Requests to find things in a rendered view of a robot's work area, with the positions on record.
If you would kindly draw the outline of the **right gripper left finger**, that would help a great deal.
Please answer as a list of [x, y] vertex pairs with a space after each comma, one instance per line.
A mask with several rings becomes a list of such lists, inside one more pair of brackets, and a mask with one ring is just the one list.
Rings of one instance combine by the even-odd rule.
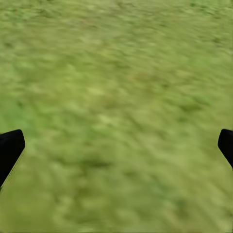
[[22, 130], [0, 134], [0, 187], [25, 148]]

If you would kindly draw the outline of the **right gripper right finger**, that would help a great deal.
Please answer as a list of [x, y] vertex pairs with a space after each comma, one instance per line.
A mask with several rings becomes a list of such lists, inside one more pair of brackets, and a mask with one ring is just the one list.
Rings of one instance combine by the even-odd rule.
[[233, 167], [233, 131], [227, 129], [221, 130], [218, 147]]

